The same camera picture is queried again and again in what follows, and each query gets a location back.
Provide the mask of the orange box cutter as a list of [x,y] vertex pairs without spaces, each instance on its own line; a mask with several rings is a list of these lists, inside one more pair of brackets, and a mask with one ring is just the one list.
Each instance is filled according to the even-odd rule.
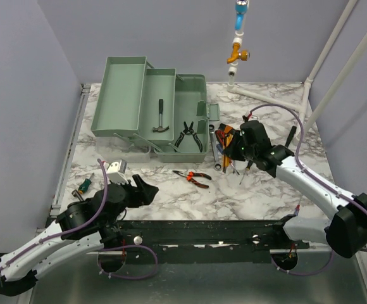
[[223,155],[223,171],[224,171],[224,173],[227,173],[228,171],[233,173],[233,170],[232,170],[232,168],[230,167],[230,164],[229,164],[229,159],[230,158],[227,156],[227,154],[225,152],[226,149],[227,149],[227,147],[225,149],[223,149],[223,152],[224,152],[224,155]]

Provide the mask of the small black claw hammer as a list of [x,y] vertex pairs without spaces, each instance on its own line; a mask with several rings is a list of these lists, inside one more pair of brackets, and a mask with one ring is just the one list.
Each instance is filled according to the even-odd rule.
[[152,131],[154,133],[162,133],[162,132],[166,132],[167,130],[169,130],[169,126],[166,126],[166,127],[163,126],[163,106],[164,106],[164,100],[159,99],[158,101],[159,126],[152,128]]

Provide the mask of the green tool box clear lid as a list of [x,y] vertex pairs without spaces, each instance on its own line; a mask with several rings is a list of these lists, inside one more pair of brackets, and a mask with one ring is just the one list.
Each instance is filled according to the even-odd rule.
[[[164,100],[163,126],[169,130],[154,133],[159,99]],[[153,152],[164,163],[202,163],[210,149],[209,124],[219,119],[219,106],[208,101],[205,76],[156,68],[145,56],[109,57],[90,131],[96,151],[107,161],[144,163]],[[191,135],[174,146],[184,122],[194,123],[202,153]]]

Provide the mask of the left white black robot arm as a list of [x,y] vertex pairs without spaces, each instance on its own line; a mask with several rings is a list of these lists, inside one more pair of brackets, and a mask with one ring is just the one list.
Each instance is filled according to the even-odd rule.
[[139,175],[133,181],[134,185],[110,182],[93,197],[69,204],[27,244],[0,253],[0,295],[17,296],[32,289],[45,271],[77,255],[123,246],[119,214],[150,205],[159,191]]

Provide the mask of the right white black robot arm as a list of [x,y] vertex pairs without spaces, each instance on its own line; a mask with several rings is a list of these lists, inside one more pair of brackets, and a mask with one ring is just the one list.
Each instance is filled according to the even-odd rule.
[[308,169],[289,148],[273,145],[261,122],[241,124],[223,152],[284,181],[327,216],[326,220],[287,220],[272,232],[277,247],[286,248],[299,240],[312,241],[327,244],[339,256],[350,258],[367,245],[367,194],[352,194]]

